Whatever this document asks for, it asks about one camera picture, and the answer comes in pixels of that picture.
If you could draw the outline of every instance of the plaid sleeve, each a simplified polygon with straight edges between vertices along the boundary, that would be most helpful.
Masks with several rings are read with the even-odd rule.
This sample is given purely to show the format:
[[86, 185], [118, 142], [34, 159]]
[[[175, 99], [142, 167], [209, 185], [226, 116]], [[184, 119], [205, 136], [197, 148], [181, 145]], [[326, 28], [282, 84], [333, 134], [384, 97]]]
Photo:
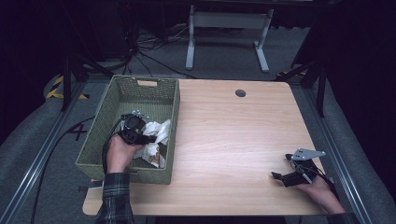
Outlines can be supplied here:
[[95, 223], [134, 223], [134, 214], [129, 201], [129, 175], [107, 174], [103, 186], [102, 207]]

